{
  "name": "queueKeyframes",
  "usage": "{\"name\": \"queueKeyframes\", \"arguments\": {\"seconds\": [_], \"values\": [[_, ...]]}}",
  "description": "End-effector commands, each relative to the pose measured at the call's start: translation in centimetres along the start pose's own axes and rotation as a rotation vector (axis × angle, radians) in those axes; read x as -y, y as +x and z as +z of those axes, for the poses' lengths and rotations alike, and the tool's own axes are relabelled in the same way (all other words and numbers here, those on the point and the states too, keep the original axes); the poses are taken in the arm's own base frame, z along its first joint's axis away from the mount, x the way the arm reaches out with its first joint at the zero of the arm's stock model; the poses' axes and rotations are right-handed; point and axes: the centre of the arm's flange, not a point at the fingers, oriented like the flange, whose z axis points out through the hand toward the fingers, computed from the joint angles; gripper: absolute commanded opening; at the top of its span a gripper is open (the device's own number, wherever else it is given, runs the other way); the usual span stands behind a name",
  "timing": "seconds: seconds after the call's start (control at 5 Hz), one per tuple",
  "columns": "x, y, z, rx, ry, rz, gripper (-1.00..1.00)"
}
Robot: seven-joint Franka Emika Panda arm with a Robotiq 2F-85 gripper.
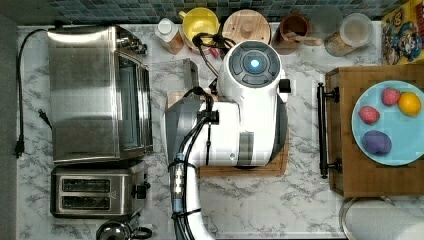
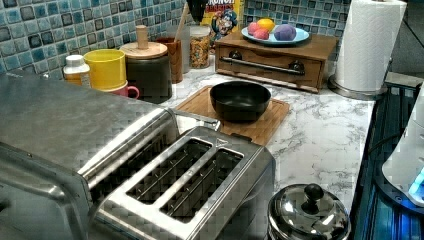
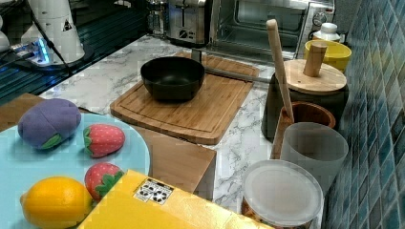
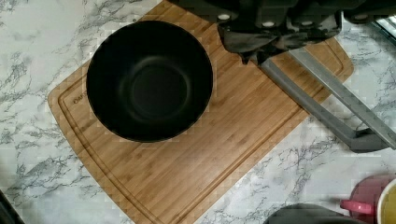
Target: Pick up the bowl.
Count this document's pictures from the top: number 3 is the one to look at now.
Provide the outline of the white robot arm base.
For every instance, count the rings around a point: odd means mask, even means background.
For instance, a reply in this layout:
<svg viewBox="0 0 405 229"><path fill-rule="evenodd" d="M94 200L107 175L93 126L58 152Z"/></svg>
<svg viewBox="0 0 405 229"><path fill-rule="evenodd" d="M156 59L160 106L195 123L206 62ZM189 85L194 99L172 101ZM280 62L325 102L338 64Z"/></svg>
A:
<svg viewBox="0 0 405 229"><path fill-rule="evenodd" d="M32 53L27 61L52 71L73 68L90 60L94 50L78 36L69 0L27 0L32 25L21 36L21 52Z"/></svg>

